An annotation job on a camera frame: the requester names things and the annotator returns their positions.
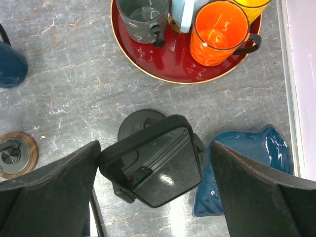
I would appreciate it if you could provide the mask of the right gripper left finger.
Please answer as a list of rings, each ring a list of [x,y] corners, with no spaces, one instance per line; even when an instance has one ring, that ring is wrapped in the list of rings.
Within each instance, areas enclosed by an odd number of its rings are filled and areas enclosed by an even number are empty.
[[[88,237],[89,202],[101,153],[92,141],[0,184],[2,237]]]

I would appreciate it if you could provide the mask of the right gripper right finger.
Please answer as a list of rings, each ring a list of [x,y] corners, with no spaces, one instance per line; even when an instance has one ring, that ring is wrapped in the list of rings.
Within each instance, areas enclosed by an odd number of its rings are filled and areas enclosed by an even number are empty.
[[[210,144],[224,215],[232,237],[314,237],[316,183]]]

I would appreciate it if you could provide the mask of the black round base stand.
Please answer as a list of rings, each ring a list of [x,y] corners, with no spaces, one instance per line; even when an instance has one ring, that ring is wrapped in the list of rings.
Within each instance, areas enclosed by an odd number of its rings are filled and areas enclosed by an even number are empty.
[[[158,121],[165,119],[166,116],[158,111],[151,109],[138,110],[127,116],[118,130],[118,141],[142,130]]]

